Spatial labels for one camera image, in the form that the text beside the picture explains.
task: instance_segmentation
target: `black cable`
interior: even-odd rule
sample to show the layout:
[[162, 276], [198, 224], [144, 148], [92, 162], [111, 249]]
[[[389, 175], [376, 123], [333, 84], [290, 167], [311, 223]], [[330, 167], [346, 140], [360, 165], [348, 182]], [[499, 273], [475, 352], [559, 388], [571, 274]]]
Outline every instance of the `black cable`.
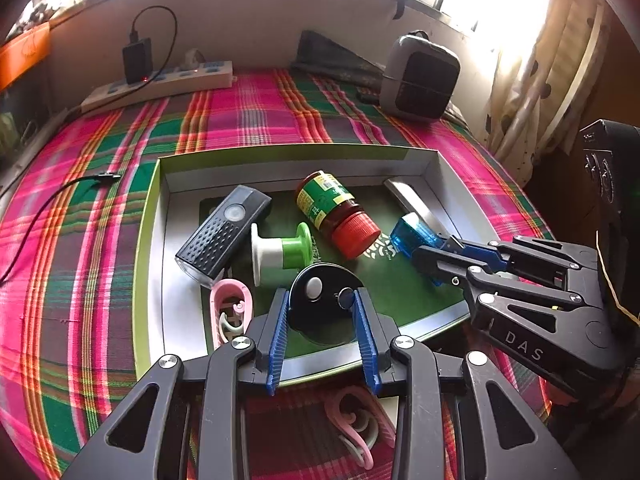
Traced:
[[[175, 12], [173, 12], [169, 7], [165, 7], [165, 6], [162, 6], [162, 5], [152, 5], [152, 6], [148, 6], [148, 7], [145, 7], [144, 9], [142, 9], [139, 13], [137, 13], [136, 17], [133, 18], [133, 22], [131, 22], [131, 34], [133, 34], [134, 32], [137, 34], [136, 29], [135, 29], [136, 20], [140, 17], [140, 15], [143, 12], [145, 12], [146, 10], [149, 10], [149, 9], [164, 9], [164, 10], [167, 10], [168, 12], [170, 12], [171, 15], [174, 17], [174, 38], [171, 41], [171, 47], [169, 47], [169, 53], [166, 55], [166, 59], [164, 60], [164, 63], [160, 67], [160, 70], [158, 70], [158, 72], [156, 72], [156, 74], [152, 78], [148, 79], [148, 81], [146, 81], [144, 84], [142, 84], [142, 85], [130, 90], [129, 92], [127, 92], [125, 94], [122, 94], [122, 95], [119, 95], [116, 98], [113, 98], [111, 101], [107, 101], [105, 104], [101, 105], [100, 107], [110, 105], [110, 104], [116, 102], [118, 99], [122, 99], [123, 97], [130, 96], [131, 94], [137, 92], [138, 90], [142, 90], [145, 86], [147, 86], [147, 85], [151, 84], [153, 81], [155, 81], [156, 78], [164, 71], [164, 69], [166, 68], [166, 66], [169, 63], [169, 59], [171, 58], [171, 54], [174, 52], [175, 40], [178, 37], [178, 17], [175, 15]], [[76, 107], [72, 108], [71, 111], [68, 113], [68, 115], [65, 117], [65, 120], [63, 121], [63, 123], [58, 128], [58, 131], [60, 131], [66, 124], [69, 124], [72, 121], [75, 121], [76, 119], [79, 119], [83, 115], [84, 115], [84, 113], [82, 113], [82, 108], [80, 106], [76, 106]], [[12, 188], [12, 186], [16, 182], [18, 182], [18, 180], [21, 179], [21, 177], [29, 169], [30, 165], [37, 158], [37, 156], [40, 155], [40, 153], [42, 152], [42, 150], [44, 149], [44, 147], [47, 144], [48, 143], [45, 143], [36, 152], [34, 157], [31, 159], [31, 162], [29, 162], [24, 168], [22, 168], [20, 173], [18, 173], [18, 175], [2, 190], [2, 192], [0, 192], [0, 200], [2, 200], [2, 198], [9, 192], [9, 190]]]
[[618, 387], [616, 388], [616, 391], [613, 393], [611, 397], [609, 397], [609, 399], [606, 400], [606, 402], [604, 402], [601, 406], [597, 408], [598, 412], [604, 413], [609, 408], [614, 406], [616, 402], [618, 402], [618, 399], [622, 395], [622, 392], [625, 390], [626, 382], [628, 381], [629, 375], [631, 375], [631, 371], [633, 370], [633, 368], [634, 368], [633, 365], [627, 365], [625, 367], [625, 370], [622, 372], [622, 375], [620, 376], [620, 381], [618, 382]]
[[[144, 83], [142, 83], [142, 85], [133, 88], [132, 90], [125, 92], [124, 94], [121, 94], [117, 97], [114, 97], [111, 101], [107, 101], [103, 104], [101, 104], [98, 108], [104, 108], [105, 106], [111, 105], [112, 103], [123, 99], [125, 97], [130, 96], [131, 94], [134, 94], [135, 92], [138, 92], [139, 90], [142, 90], [143, 88], [145, 88], [146, 86], [149, 86], [153, 81], [156, 80], [156, 78], [158, 78], [158, 76], [164, 72], [164, 69], [166, 68], [166, 66], [169, 64], [169, 59], [171, 58], [171, 54], [174, 52], [174, 46], [175, 46], [175, 40], [178, 37], [178, 17], [175, 15], [175, 12], [173, 12], [169, 7], [165, 7], [164, 5], [151, 5], [148, 7], [145, 7], [144, 9], [142, 9], [139, 13], [136, 14], [136, 17], [133, 18], [133, 22], [131, 22], [131, 32], [129, 33], [129, 39], [131, 40], [131, 43], [135, 43], [138, 40], [138, 32], [136, 31], [136, 21], [138, 20], [138, 18], [140, 17], [140, 15], [145, 12], [146, 10], [149, 9], [164, 9], [167, 12], [169, 12], [172, 17], [174, 18], [174, 38], [171, 40], [171, 46], [169, 47], [169, 53], [166, 55], [166, 59], [164, 60], [164, 63], [162, 64], [162, 66], [160, 67], [160, 70], [158, 70], [155, 75], [151, 78], [149, 78], [148, 80], [146, 80]], [[71, 122], [71, 121], [75, 121], [76, 119], [79, 119], [80, 117], [82, 117], [86, 112], [82, 112], [82, 108], [81, 106], [77, 106], [75, 108], [73, 108], [71, 110], [71, 112], [69, 112], [69, 115], [65, 118], [65, 123]]]
[[25, 243], [27, 242], [27, 238], [29, 237], [29, 233], [33, 229], [33, 226], [36, 225], [36, 222], [38, 221], [38, 218], [40, 217], [42, 212], [47, 208], [49, 203], [55, 197], [57, 197], [60, 193], [62, 193], [67, 187], [70, 187], [73, 184], [77, 184], [78, 182], [82, 182], [83, 180], [95, 180], [96, 182], [99, 182], [101, 184], [107, 183], [107, 184], [111, 185], [114, 182], [117, 182], [119, 179], [120, 179], [120, 175], [116, 174], [116, 173], [99, 173], [99, 174], [96, 174], [96, 175], [79, 176], [78, 178], [70, 180], [69, 182], [67, 182], [66, 184], [63, 184], [57, 190], [55, 190], [55, 192], [53, 192], [52, 195], [49, 198], [47, 198], [46, 202], [40, 206], [40, 209], [38, 209], [38, 212], [33, 217], [33, 220], [31, 220], [31, 223], [29, 224], [29, 227], [27, 227], [27, 231], [25, 232], [24, 236], [22, 237], [22, 241], [20, 242], [20, 246], [18, 247], [18, 250], [15, 253], [14, 259], [11, 261], [11, 263], [7, 267], [7, 269], [4, 272], [4, 274], [0, 277], [0, 286], [2, 286], [4, 284], [4, 282], [6, 281], [7, 277], [9, 276], [9, 273], [11, 273], [11, 271], [14, 268], [16, 262], [18, 261], [18, 258], [20, 257], [20, 253], [22, 252], [22, 249], [23, 249]]

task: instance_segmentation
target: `orange paper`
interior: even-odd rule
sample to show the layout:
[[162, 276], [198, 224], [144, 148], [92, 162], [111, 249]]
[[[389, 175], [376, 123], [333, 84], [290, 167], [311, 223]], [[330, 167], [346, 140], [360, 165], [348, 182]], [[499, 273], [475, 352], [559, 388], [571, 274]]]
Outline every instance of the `orange paper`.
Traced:
[[0, 48], [0, 91], [49, 55], [49, 23], [43, 23]]

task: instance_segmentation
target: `green jar label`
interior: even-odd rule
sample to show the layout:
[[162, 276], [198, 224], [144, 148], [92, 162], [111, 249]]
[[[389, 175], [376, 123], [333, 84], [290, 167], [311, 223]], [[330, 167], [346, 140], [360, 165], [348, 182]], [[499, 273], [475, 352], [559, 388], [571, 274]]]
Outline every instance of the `green jar label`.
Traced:
[[334, 208], [345, 200], [352, 199], [353, 195], [344, 189], [332, 174], [321, 171], [300, 190], [296, 202], [316, 229], [319, 229], [324, 218]]

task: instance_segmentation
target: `curtain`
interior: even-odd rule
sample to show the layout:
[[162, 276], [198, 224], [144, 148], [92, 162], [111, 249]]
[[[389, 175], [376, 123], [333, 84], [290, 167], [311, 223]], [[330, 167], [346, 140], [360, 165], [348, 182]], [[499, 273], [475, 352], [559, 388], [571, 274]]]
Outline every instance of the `curtain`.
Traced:
[[542, 155], [558, 146], [570, 152], [604, 58], [608, 12], [603, 0], [547, 0], [537, 36], [527, 45], [515, 28], [501, 48], [476, 138], [521, 186]]

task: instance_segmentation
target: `bed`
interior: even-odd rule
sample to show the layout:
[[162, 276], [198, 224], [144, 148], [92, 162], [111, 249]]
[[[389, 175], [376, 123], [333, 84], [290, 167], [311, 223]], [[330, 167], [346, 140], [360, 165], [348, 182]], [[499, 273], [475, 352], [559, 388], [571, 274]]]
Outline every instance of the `bed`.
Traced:
[[[361, 104], [355, 95], [354, 86], [300, 72], [246, 72], [229, 89], [80, 118], [48, 143], [0, 223], [0, 268], [9, 264], [33, 214], [61, 184], [106, 170], [123, 178], [117, 193], [81, 182], [60, 194], [0, 288], [0, 423], [39, 477], [59, 478], [136, 381], [134, 256], [159, 156], [300, 142], [433, 148], [463, 180], [500, 238], [551, 238], [523, 192], [468, 131], [446, 121], [405, 123]], [[500, 352], [488, 353], [544, 417], [550, 405], [541, 380]], [[388, 448], [374, 447], [375, 466], [365, 473], [324, 417], [323, 399], [345, 380], [294, 386], [249, 405], [254, 478], [390, 475]], [[445, 427], [447, 475], [453, 479], [453, 433], [447, 421]], [[193, 464], [188, 475], [194, 478]]]

